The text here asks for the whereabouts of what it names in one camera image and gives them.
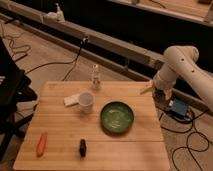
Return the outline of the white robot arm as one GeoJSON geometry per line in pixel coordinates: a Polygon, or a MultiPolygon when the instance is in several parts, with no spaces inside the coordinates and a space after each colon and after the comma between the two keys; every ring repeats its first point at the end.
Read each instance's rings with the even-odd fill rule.
{"type": "Polygon", "coordinates": [[[163,66],[140,93],[160,90],[164,93],[164,99],[168,100],[177,78],[182,77],[213,112],[213,76],[197,66],[198,49],[194,46],[170,46],[163,57],[163,66]]]}

